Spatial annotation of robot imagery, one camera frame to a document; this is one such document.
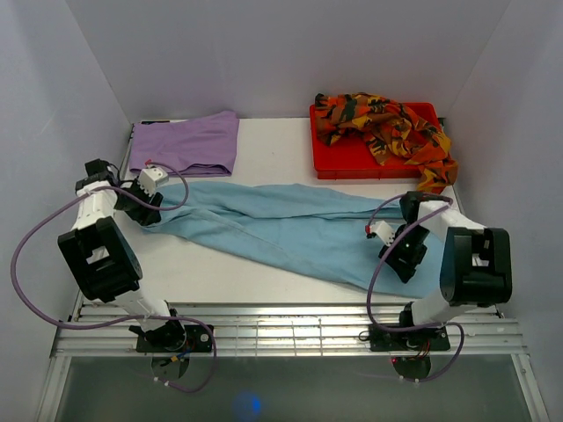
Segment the light blue trousers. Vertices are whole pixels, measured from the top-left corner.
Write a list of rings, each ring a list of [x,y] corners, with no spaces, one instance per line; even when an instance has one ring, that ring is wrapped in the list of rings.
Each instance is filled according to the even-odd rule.
[[[300,184],[197,181],[159,192],[166,210],[148,232],[362,290],[375,275],[383,245],[366,237],[365,225],[372,215],[402,217],[396,202],[378,210],[380,199]]]

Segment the orange camouflage trousers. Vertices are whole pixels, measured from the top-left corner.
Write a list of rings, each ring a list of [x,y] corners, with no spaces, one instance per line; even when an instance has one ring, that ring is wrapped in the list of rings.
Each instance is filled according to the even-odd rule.
[[[417,189],[441,193],[457,180],[458,163],[451,139],[443,132],[429,103],[400,103],[364,92],[329,96],[316,105],[318,138],[334,146],[343,135],[362,137],[379,165],[391,156],[416,165]]]

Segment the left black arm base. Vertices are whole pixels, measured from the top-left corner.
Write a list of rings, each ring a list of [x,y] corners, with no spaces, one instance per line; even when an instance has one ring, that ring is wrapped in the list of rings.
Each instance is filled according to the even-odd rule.
[[[182,325],[179,321],[167,321],[151,331],[134,325],[130,325],[128,330],[137,336],[135,350],[153,355],[150,367],[159,380],[179,380],[186,374],[192,354],[211,353],[213,349],[210,336],[214,332],[213,325],[206,330],[198,324]]]

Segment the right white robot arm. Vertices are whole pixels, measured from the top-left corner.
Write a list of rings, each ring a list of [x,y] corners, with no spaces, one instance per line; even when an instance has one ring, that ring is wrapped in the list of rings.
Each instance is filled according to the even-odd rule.
[[[417,349],[450,320],[476,308],[509,302],[513,293],[510,237],[505,229],[489,228],[468,219],[451,206],[446,196],[410,191],[394,198],[404,220],[393,229],[369,219],[368,238],[383,243],[378,266],[389,266],[401,281],[416,273],[428,250],[428,235],[443,243],[439,284],[426,297],[406,305],[396,326],[372,325],[397,333],[399,343]]]

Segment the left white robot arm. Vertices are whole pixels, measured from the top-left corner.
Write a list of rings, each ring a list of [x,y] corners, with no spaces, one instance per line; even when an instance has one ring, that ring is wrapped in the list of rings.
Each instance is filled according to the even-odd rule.
[[[158,350],[176,352],[187,344],[186,329],[166,301],[147,294],[141,265],[122,234],[114,215],[124,212],[141,226],[161,221],[164,196],[157,189],[168,173],[150,164],[128,182],[122,193],[115,168],[95,159],[84,165],[86,177],[76,182],[77,219],[71,230],[58,236],[59,249],[86,299],[112,303],[138,321],[131,331]]]

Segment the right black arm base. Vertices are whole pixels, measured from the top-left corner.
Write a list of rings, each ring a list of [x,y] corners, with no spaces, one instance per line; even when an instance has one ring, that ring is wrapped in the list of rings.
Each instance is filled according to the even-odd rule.
[[[412,382],[426,381],[432,368],[431,352],[448,352],[450,340],[445,328],[416,331],[384,331],[371,324],[358,335],[369,344],[371,352],[391,353],[391,364],[397,374]]]

